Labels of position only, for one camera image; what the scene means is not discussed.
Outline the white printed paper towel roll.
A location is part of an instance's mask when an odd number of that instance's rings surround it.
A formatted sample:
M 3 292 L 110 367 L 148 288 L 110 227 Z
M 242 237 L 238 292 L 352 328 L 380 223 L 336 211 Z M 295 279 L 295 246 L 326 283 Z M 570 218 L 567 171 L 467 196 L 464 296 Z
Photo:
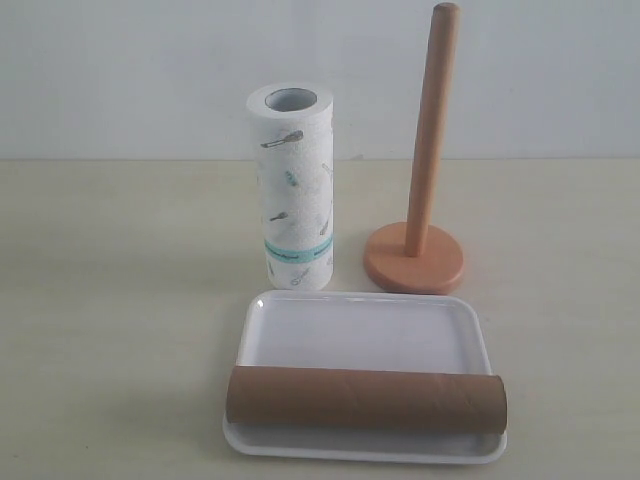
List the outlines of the white printed paper towel roll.
M 272 84 L 246 108 L 268 278 L 277 289 L 321 290 L 333 275 L 333 95 Z

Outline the brown cardboard tube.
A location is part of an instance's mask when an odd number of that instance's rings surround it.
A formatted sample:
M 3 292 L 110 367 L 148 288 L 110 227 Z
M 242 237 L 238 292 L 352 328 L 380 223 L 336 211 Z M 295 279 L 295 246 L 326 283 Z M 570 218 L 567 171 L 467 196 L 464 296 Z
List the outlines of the brown cardboard tube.
M 501 435 L 508 404 L 496 375 L 236 366 L 226 416 L 251 426 Z

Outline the wooden paper towel holder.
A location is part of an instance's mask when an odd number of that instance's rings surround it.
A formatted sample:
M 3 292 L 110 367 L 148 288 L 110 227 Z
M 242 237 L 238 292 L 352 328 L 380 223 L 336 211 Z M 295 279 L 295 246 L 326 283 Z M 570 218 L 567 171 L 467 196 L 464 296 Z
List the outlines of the wooden paper towel holder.
M 365 244 L 365 272 L 387 292 L 447 295 L 462 280 L 459 242 L 431 224 L 459 16 L 460 8 L 452 2 L 433 8 L 406 220 L 379 228 Z

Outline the white rectangular tray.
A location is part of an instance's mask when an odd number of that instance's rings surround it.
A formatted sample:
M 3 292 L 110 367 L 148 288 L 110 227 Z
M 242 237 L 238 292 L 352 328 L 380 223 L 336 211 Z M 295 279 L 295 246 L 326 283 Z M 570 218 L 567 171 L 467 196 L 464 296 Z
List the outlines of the white rectangular tray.
M 265 292 L 250 305 L 237 353 L 242 366 L 492 372 L 476 312 L 450 296 Z M 241 426 L 227 443 L 254 456 L 410 464 L 479 465 L 505 451 L 505 434 L 427 434 Z

